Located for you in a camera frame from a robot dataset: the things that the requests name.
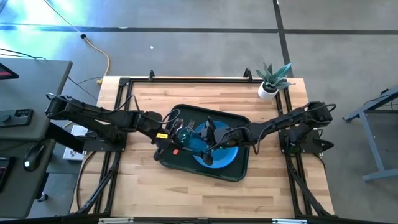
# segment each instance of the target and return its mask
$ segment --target blue bowl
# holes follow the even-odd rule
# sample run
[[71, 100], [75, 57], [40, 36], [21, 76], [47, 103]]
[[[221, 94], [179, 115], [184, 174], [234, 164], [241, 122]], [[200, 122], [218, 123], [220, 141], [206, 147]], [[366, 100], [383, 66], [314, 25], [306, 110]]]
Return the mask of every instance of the blue bowl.
[[[216, 128], [222, 128], [222, 127], [228, 126], [225, 123], [222, 123], [221, 121], [214, 121], [214, 124], [215, 124]], [[203, 124], [199, 125], [197, 128], [195, 128], [195, 131], [199, 132], [204, 127], [205, 127], [205, 123], [203, 123]], [[191, 139], [189, 148], [193, 149], [194, 151], [199, 151], [199, 150], [205, 151], [206, 149], [208, 149], [208, 145], [202, 140]], [[199, 157], [199, 156], [193, 156], [193, 157], [196, 159], [196, 161], [198, 161], [201, 165], [203, 165], [205, 167], [212, 168], [212, 169], [219, 169], [219, 168], [227, 166], [235, 159], [235, 157], [238, 153], [238, 149], [239, 149], [239, 147], [229, 147], [229, 148], [225, 148], [225, 149], [212, 150], [211, 155], [213, 156], [213, 165], [211, 165], [211, 166], [205, 164], [205, 162], [203, 161], [203, 159], [201, 157]]]

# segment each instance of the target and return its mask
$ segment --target gray metal stand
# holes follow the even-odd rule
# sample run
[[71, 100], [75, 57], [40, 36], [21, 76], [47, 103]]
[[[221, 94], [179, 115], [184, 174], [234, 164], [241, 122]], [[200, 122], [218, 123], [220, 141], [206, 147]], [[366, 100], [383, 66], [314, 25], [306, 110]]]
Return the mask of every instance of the gray metal stand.
[[371, 152], [373, 154], [374, 160], [376, 161], [377, 168], [379, 169], [378, 172], [374, 172], [368, 175], [363, 176], [364, 181], [376, 180], [376, 179], [383, 179], [387, 177], [395, 177], [398, 176], [398, 169], [385, 169], [382, 163], [379, 151], [377, 149], [376, 142], [374, 140], [375, 135], [372, 133], [371, 127], [369, 125], [367, 116], [370, 113], [397, 113], [394, 110], [375, 110], [382, 105], [385, 105], [388, 102], [391, 102], [393, 99], [398, 98], [398, 86], [391, 88], [390, 90], [384, 91], [379, 98], [375, 100], [369, 101], [365, 103], [362, 107], [358, 110], [352, 112], [351, 114], [344, 116], [343, 120], [347, 123], [352, 121], [355, 118], [360, 118], [365, 129], [366, 137], [369, 141], [369, 146], [371, 148]]

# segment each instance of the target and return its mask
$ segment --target green plant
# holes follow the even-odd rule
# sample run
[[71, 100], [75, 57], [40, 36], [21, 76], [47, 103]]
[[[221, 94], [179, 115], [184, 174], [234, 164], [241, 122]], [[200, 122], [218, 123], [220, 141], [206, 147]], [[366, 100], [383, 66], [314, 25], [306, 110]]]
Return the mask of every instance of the green plant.
[[263, 89], [267, 90], [268, 92], [275, 92], [277, 90], [283, 90], [284, 88], [289, 87], [290, 85], [294, 85], [286, 81], [286, 74], [289, 71], [289, 68], [292, 66], [292, 63], [288, 63], [287, 65], [280, 68], [275, 74], [272, 73], [272, 64], [267, 65], [264, 64], [264, 70], [266, 74], [263, 75], [260, 70], [256, 70], [257, 75], [264, 80]]

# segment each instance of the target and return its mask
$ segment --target concrete floor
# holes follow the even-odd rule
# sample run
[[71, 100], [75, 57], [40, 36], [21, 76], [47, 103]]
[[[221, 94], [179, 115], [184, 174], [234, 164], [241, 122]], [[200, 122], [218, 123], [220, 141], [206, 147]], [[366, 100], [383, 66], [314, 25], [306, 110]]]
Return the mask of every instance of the concrete floor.
[[[49, 2], [76, 26], [277, 28], [272, 0]], [[398, 29], [398, 2], [393, 0], [279, 0], [279, 4], [285, 29]], [[65, 25], [42, 1], [30, 0], [9, 1], [0, 23]], [[106, 67], [103, 55], [75, 32], [25, 27], [0, 30], [0, 36], [0, 46], [6, 49], [71, 60], [70, 77], [77, 82], [102, 76]], [[148, 75], [153, 69], [156, 75], [240, 77], [246, 67], [261, 68], [262, 62], [279, 67], [284, 62], [278, 34], [90, 32], [87, 36], [110, 56], [109, 75]], [[305, 79], [310, 100], [338, 105], [332, 113], [335, 120], [323, 135], [335, 143], [324, 156], [335, 213], [397, 223], [398, 178], [362, 181], [362, 175], [376, 171], [362, 124], [340, 119], [398, 83], [397, 36], [287, 34], [286, 40], [294, 77]], [[95, 81], [82, 86], [98, 96]], [[71, 82], [63, 93], [95, 103]], [[56, 192], [52, 186], [60, 182], [65, 189]], [[35, 204], [30, 217], [66, 214], [75, 182], [76, 174], [52, 174], [46, 191], [53, 199]]]

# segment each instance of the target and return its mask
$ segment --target wooden tabletop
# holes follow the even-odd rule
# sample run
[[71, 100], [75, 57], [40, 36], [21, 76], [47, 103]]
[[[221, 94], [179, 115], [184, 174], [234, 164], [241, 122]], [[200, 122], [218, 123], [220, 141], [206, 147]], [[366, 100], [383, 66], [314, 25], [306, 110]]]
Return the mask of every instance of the wooden tabletop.
[[[112, 110], [120, 77], [105, 77], [98, 106]], [[308, 102], [304, 80], [289, 79], [293, 108]], [[277, 116], [276, 102], [257, 95], [256, 84], [226, 83], [135, 83], [133, 94], [144, 111], [165, 116], [179, 103], [240, 114], [252, 122]], [[173, 170], [153, 160], [156, 147], [140, 133], [130, 133], [122, 153], [116, 183], [112, 216], [129, 217], [294, 217], [284, 155], [277, 134], [261, 142], [259, 155], [250, 153], [248, 172], [240, 182]], [[104, 153], [97, 153], [84, 170], [80, 184], [81, 203], [98, 185]], [[324, 208], [333, 213], [322, 163], [311, 154], [303, 154], [307, 185]], [[105, 206], [107, 193], [103, 197]], [[299, 202], [304, 211], [302, 193]], [[71, 212], [76, 211], [74, 200]]]

